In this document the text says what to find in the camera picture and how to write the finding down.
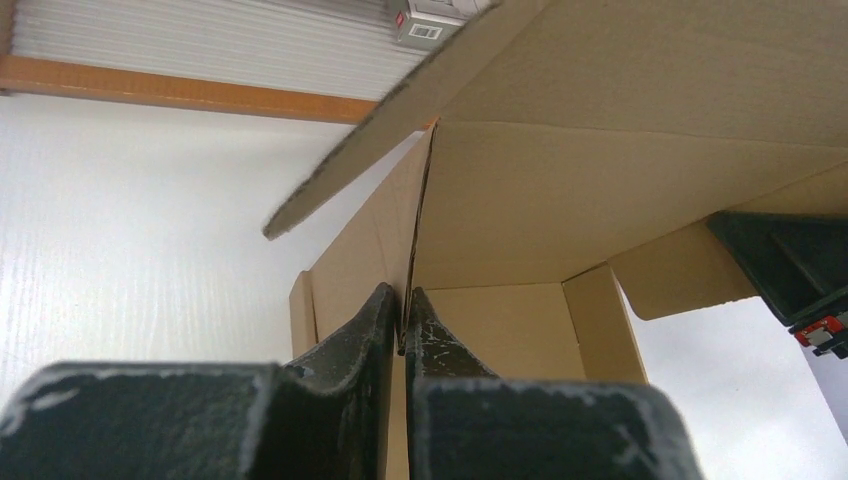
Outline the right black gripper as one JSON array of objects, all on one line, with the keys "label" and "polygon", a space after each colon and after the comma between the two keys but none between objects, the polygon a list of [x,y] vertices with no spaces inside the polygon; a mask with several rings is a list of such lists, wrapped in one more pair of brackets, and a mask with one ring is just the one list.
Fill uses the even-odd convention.
[{"label": "right black gripper", "polygon": [[707,226],[801,346],[847,357],[845,215],[722,211]]}]

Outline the brown cardboard box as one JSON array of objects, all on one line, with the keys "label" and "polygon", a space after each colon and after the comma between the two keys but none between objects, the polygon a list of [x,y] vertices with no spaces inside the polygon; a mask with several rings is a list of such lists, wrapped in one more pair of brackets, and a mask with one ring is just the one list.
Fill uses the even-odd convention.
[{"label": "brown cardboard box", "polygon": [[498,1],[384,97],[265,236],[419,127],[298,278],[293,319],[326,338],[384,282],[405,307],[422,289],[504,376],[641,383],[627,309],[652,320],[759,296],[711,216],[847,217],[847,5]]}]

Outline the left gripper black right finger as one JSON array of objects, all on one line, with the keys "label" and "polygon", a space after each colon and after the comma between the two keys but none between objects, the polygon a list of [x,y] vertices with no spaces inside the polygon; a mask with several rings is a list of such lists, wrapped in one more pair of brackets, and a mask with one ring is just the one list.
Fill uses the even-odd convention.
[{"label": "left gripper black right finger", "polygon": [[644,385],[504,379],[412,292],[406,332],[413,479],[698,479],[670,400]]}]

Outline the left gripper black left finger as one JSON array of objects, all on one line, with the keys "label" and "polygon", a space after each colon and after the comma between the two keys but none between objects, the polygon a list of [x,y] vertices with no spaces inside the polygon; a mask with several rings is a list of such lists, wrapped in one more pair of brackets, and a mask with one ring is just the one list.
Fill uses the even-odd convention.
[{"label": "left gripper black left finger", "polygon": [[396,316],[383,283],[284,365],[50,365],[2,413],[1,475],[381,479]]}]

